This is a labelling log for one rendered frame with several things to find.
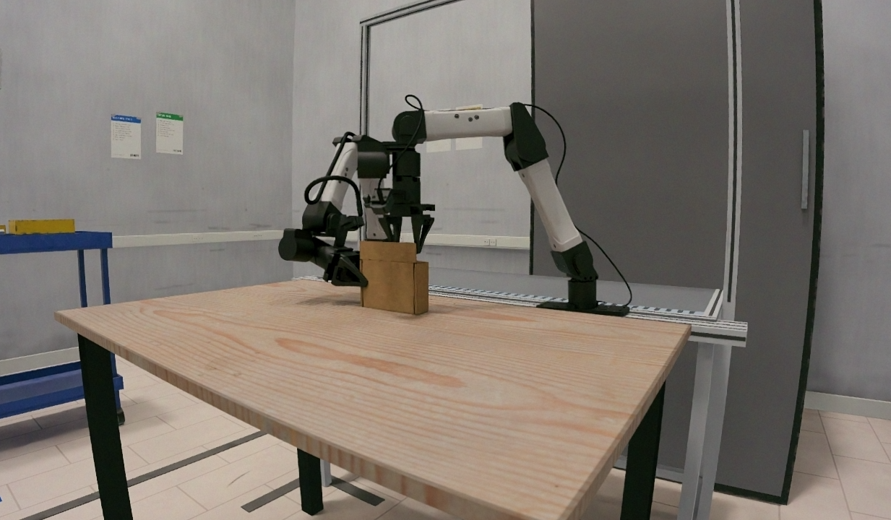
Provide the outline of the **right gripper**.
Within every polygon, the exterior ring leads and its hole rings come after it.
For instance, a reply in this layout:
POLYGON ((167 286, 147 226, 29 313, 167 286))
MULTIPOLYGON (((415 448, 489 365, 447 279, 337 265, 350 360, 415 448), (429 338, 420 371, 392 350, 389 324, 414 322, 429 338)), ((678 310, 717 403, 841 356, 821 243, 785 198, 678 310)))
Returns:
POLYGON ((367 279, 360 271, 360 251, 344 246, 348 231, 340 226, 340 221, 334 246, 321 246, 317 251, 316 263, 325 269, 323 280, 332 280, 334 286, 367 287, 367 279))

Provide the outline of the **brown cardboard box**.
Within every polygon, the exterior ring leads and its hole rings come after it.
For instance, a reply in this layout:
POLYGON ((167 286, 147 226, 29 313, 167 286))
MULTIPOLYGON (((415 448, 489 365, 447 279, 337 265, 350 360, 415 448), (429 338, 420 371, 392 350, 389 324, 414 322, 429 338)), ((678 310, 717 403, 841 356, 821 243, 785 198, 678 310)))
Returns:
POLYGON ((361 306, 420 315, 429 310, 429 263, 418 261, 416 243, 359 241, 361 306), (415 298, 415 304, 413 299, 415 298))

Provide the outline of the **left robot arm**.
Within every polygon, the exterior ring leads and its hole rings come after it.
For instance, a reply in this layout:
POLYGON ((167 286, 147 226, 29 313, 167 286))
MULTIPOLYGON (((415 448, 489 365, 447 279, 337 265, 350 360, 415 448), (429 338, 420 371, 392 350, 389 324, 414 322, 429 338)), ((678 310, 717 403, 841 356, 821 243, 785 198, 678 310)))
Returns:
MULTIPOLYGON (((410 110, 395 116, 392 137, 396 142, 357 144, 357 178, 382 177, 389 167, 389 155, 392 155, 394 163, 413 138, 420 114, 420 110, 410 110)), ((596 300, 598 274, 593 267, 593 255, 565 208, 546 159, 545 139, 524 103, 511 103, 508 108, 424 111, 418 135, 393 165, 392 177, 400 176, 400 181, 403 181, 403 177, 420 177, 420 152, 415 149, 417 144, 471 137, 504 137, 504 156, 527 186, 550 239, 552 259, 558 270, 571 277, 568 280, 567 304, 548 300, 535 308, 625 316, 629 312, 628 306, 598 304, 596 300)))

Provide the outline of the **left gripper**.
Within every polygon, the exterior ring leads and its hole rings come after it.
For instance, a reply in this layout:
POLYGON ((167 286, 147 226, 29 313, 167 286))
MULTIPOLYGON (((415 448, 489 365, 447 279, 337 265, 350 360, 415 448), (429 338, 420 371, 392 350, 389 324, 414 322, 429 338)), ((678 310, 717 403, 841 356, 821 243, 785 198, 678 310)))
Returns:
POLYGON ((435 211, 435 204, 420 204, 420 178, 403 177, 403 181, 400 181, 400 176, 395 175, 392 177, 392 188, 380 188, 380 190, 383 192, 384 203, 388 203, 390 192, 397 192, 392 194, 395 204, 392 205, 389 214, 383 214, 383 217, 386 218, 379 218, 380 226, 388 240, 399 243, 403 217, 411 217, 413 242, 416 243, 416 254, 419 254, 424 246, 426 235, 434 223, 434 217, 431 217, 430 214, 423 214, 423 211, 435 211), (393 226, 395 239, 393 239, 390 225, 393 226), (420 230, 422 230, 421 234, 420 230))

